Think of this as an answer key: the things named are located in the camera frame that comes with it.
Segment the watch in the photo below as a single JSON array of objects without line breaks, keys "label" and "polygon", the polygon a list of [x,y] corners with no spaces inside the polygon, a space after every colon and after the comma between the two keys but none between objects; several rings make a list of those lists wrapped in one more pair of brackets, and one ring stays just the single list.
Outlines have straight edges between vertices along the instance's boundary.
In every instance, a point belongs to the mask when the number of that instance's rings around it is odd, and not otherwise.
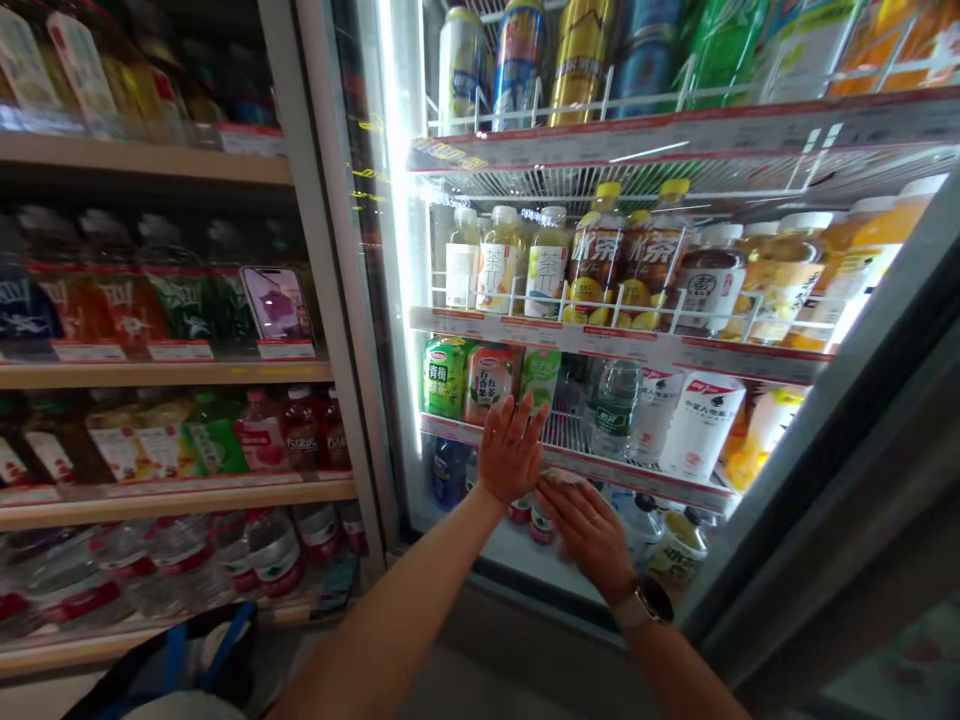
[{"label": "watch", "polygon": [[633,595],[611,609],[614,620],[621,630],[646,625],[648,622],[673,622],[673,603],[656,580],[650,577],[637,578]]}]

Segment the bottle label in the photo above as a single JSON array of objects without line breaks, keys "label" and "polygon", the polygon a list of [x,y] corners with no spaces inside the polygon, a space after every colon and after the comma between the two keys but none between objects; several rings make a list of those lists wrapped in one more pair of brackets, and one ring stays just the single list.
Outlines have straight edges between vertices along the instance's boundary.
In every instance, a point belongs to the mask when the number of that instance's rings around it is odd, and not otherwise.
[{"label": "bottle label", "polygon": [[476,245],[447,244],[447,307],[471,307],[479,264],[480,248]]},{"label": "bottle label", "polygon": [[0,7],[0,69],[21,110],[63,109],[29,23],[4,7]]},{"label": "bottle label", "polygon": [[[732,315],[745,275],[746,271],[743,268],[681,270],[677,277],[677,285],[687,291],[683,300],[683,309],[690,312]],[[681,315],[677,325],[701,328],[714,333],[723,330],[728,322],[728,318]]]},{"label": "bottle label", "polygon": [[73,462],[56,435],[44,432],[28,432],[25,436],[40,462],[56,482],[73,485],[77,482]]},{"label": "bottle label", "polygon": [[559,303],[545,303],[533,298],[560,299],[563,292],[563,277],[567,269],[567,248],[534,247],[530,251],[527,268],[527,295],[523,314],[530,317],[555,318],[560,312]]},{"label": "bottle label", "polygon": [[505,314],[510,310],[509,297],[493,297],[485,293],[509,295],[517,276],[520,249],[511,245],[480,245],[480,268],[477,274],[477,310]]}]

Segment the bottle cap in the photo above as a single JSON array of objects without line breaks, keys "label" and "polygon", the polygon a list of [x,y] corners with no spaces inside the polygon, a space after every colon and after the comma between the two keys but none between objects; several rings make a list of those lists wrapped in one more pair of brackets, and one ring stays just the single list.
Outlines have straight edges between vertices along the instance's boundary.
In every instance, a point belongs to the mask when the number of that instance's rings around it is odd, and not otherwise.
[{"label": "bottle cap", "polygon": [[908,197],[918,197],[921,195],[936,195],[943,184],[947,181],[949,173],[942,175],[931,175],[928,178],[921,178],[907,183],[898,196],[900,200]]},{"label": "bottle cap", "polygon": [[686,195],[690,192],[690,181],[687,178],[673,178],[660,186],[661,195]]}]

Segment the blue bag strap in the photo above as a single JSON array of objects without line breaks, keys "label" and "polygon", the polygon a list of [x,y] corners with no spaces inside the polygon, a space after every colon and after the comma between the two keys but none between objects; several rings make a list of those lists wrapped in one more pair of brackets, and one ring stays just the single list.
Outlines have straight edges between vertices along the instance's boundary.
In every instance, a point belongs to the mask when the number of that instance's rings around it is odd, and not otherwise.
[{"label": "blue bag strap", "polygon": [[210,668],[200,683],[200,689],[204,692],[213,692],[213,686],[217,682],[220,671],[223,670],[223,666],[226,664],[227,658],[230,657],[233,646],[237,644],[237,640],[240,638],[240,632],[243,630],[243,626],[247,624],[247,620],[250,619],[256,607],[257,606],[249,600],[237,607],[237,614],[233,616],[230,627],[227,628],[223,640],[220,641],[220,647],[217,648],[217,652],[213,656],[213,662],[210,663]]}]

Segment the juice bottle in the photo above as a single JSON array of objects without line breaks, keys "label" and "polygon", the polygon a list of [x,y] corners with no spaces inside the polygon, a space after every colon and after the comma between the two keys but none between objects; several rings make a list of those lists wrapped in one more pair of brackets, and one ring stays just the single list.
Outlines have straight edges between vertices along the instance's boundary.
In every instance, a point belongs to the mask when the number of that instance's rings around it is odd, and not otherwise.
[{"label": "juice bottle", "polygon": [[47,30],[90,134],[171,144],[153,73],[123,34],[118,0],[48,4]]},{"label": "juice bottle", "polygon": [[138,388],[140,427],[137,436],[153,463],[156,477],[191,478],[206,475],[203,462],[186,428],[196,407],[185,397],[164,398],[162,388]]},{"label": "juice bottle", "polygon": [[87,210],[80,227],[87,239],[84,265],[120,346],[131,360],[148,359],[147,343],[170,335],[157,294],[136,264],[137,248],[127,228],[103,210]]},{"label": "juice bottle", "polygon": [[756,251],[755,284],[744,285],[744,291],[760,293],[763,298],[757,322],[750,328],[750,342],[776,345],[786,338],[790,323],[823,272],[820,234],[832,220],[828,212],[787,215],[780,221],[777,235]]},{"label": "juice bottle", "polygon": [[540,298],[559,301],[563,293],[570,257],[570,234],[566,226],[565,207],[551,205],[540,213],[540,228],[533,234],[527,265],[528,297],[523,304],[523,314],[528,317],[555,320],[560,314],[559,302],[542,302]]},{"label": "juice bottle", "polygon": [[320,451],[320,424],[310,407],[310,386],[293,385],[287,390],[287,409],[283,414],[287,457],[298,472],[319,470],[323,466]]},{"label": "juice bottle", "polygon": [[283,408],[263,388],[247,390],[249,404],[237,418],[237,436],[253,472],[289,472]]},{"label": "juice bottle", "polygon": [[101,485],[113,482],[113,473],[79,413],[67,400],[49,392],[31,393],[33,415],[23,435],[58,485]]},{"label": "juice bottle", "polygon": [[114,479],[134,482],[156,477],[137,434],[137,406],[125,402],[121,388],[95,388],[90,394],[96,404],[84,424]]},{"label": "juice bottle", "polygon": [[198,390],[194,398],[197,406],[187,418],[186,426],[207,475],[250,472],[236,432],[239,406],[221,400],[213,390]]},{"label": "juice bottle", "polygon": [[577,223],[573,251],[567,265],[567,301],[563,322],[609,325],[610,308],[580,303],[616,302],[617,266],[624,244],[624,220],[617,208],[620,183],[600,183],[590,212]]},{"label": "juice bottle", "polygon": [[477,310],[505,315],[510,312],[509,295],[516,289],[514,278],[522,268],[523,241],[518,230],[517,211],[507,205],[493,208],[493,229],[480,244],[480,267],[477,271]]}]

